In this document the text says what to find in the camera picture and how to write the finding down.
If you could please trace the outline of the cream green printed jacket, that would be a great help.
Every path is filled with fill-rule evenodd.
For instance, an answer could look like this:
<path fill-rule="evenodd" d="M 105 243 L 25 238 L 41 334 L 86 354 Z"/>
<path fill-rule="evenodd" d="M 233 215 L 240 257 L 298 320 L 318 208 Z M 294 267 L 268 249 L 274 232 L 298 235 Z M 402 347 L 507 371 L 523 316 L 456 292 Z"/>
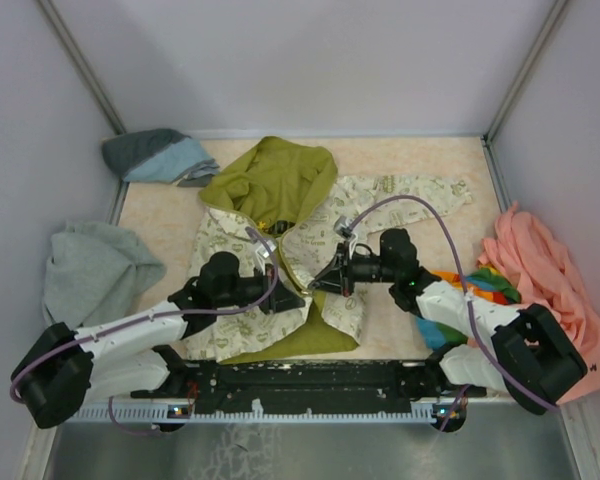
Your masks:
<path fill-rule="evenodd" d="M 221 316 L 184 340 L 186 358 L 238 363 L 356 349 L 365 324 L 365 290 L 344 298 L 306 288 L 335 253 L 339 238 L 333 226 L 339 217 L 355 218 L 374 204 L 380 206 L 356 227 L 360 241 L 431 218 L 432 212 L 416 202 L 383 202 L 402 194 L 424 199 L 441 216 L 472 200 L 460 179 L 341 176 L 333 155 L 323 147 L 263 138 L 200 191 L 205 213 L 189 273 L 195 275 L 221 251 L 238 257 L 240 274 L 252 273 L 253 249 L 245 229 L 255 227 L 275 240 L 281 279 L 305 304 L 284 313 L 264 314 L 254 308 Z"/>

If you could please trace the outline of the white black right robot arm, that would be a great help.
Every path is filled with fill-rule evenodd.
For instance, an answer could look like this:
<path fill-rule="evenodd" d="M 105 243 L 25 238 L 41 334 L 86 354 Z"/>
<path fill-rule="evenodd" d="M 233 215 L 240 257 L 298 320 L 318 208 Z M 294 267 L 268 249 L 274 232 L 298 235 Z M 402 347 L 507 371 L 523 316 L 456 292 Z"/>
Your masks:
<path fill-rule="evenodd" d="M 484 350 L 455 346 L 427 370 L 428 387 L 438 395 L 472 384 L 507 392 L 525 410 L 542 415 L 587 374 L 582 356 L 546 307 L 514 307 L 464 294 L 420 265 L 404 229 L 383 232 L 377 253 L 339 243 L 313 287 L 348 297 L 359 283 L 387 283 L 401 310 L 485 344 Z"/>

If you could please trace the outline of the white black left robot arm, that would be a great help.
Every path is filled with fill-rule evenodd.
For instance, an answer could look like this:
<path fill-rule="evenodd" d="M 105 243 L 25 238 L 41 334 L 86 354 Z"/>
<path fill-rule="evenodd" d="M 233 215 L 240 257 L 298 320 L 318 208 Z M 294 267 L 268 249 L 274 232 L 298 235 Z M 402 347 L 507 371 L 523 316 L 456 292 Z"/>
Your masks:
<path fill-rule="evenodd" d="M 10 395 L 41 429 L 56 427 L 85 404 L 196 394 L 196 381 L 172 343 L 210 327 L 219 317 L 256 309 L 295 312 L 308 301 L 281 278 L 276 263 L 239 273 L 229 252 L 214 254 L 184 286 L 154 307 L 96 327 L 48 327 L 11 375 Z"/>

